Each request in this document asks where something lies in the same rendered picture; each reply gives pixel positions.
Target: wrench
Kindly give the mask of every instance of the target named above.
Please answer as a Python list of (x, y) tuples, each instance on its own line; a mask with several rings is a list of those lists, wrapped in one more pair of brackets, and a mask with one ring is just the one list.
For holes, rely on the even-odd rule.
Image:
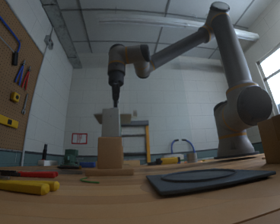
[(22, 110), (22, 112), (21, 112), (23, 115), (25, 115), (25, 113), (26, 113), (25, 108), (26, 108), (27, 100), (28, 100), (28, 94), (26, 95), (24, 107), (23, 107), (23, 110)]

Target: red-handled tool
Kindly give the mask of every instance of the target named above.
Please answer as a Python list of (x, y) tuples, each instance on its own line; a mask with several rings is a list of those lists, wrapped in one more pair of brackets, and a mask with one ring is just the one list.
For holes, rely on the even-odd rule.
[(21, 86), (23, 88), (24, 83), (26, 82), (26, 84), (25, 84), (25, 91), (27, 90), (27, 85), (28, 85), (28, 79), (29, 79), (30, 71), (31, 71), (31, 66), (29, 67), (28, 72), (26, 73), (25, 79), (23, 80), (23, 83), (22, 83), (22, 86)]
[(40, 171), (40, 172), (18, 172), (21, 177), (26, 178), (55, 178), (58, 176), (58, 172), (56, 171)]

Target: end effector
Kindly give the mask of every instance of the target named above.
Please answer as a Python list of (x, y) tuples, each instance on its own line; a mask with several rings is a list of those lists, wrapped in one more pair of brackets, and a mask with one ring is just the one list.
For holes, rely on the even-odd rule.
[(115, 44), (109, 51), (108, 76), (112, 87), (114, 107), (117, 107), (120, 87), (124, 84), (126, 64), (134, 64), (135, 72), (139, 78), (147, 78), (153, 66), (147, 45), (123, 46)]

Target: cinder block wall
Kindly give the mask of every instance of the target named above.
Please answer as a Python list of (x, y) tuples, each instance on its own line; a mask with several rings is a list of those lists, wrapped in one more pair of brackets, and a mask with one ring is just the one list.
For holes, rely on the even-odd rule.
[(46, 50), (45, 53), (44, 39), (46, 35), (50, 35), (52, 25), (40, 0), (7, 0), (7, 3), (44, 54), (33, 94), (24, 149), (28, 152), (42, 152), (46, 143), (49, 154), (63, 155), (72, 65), (54, 31), (53, 50)]
[[(113, 106), (108, 85), (107, 54), (81, 56), (83, 69), (74, 69), (65, 125), (65, 149), (78, 149), (79, 155), (96, 155), (101, 125), (94, 118), (103, 108)], [(226, 100), (228, 84), (221, 62), (180, 56), (140, 79), (131, 65), (126, 67), (119, 109), (133, 120), (149, 120), (151, 154), (216, 149), (218, 134), (213, 107)], [(144, 133), (144, 128), (122, 128), (122, 133)], [(87, 133), (87, 145), (72, 145), (73, 133)], [(124, 152), (146, 152), (141, 137), (124, 138)]]
[[(263, 11), (263, 13), (255, 20), (249, 31), (257, 33), (260, 39), (256, 42), (247, 43), (248, 47), (245, 50), (245, 57), (250, 68), (252, 79), (264, 89), (269, 86), (263, 82), (256, 62), (258, 62), (270, 50), (274, 49), (280, 43), (280, 0), (274, 0)], [(261, 142), (258, 126), (247, 130), (248, 137), (251, 142)]]

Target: ceiling light fixture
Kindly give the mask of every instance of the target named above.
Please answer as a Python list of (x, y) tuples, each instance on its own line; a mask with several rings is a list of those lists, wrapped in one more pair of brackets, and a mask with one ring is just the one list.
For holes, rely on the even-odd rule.
[[(177, 18), (164, 18), (139, 14), (99, 14), (97, 19), (100, 24), (131, 24), (148, 25), (155, 27), (189, 28), (199, 29), (204, 26), (203, 22), (188, 21)], [(245, 30), (234, 29), (239, 39), (257, 41), (259, 35)]]

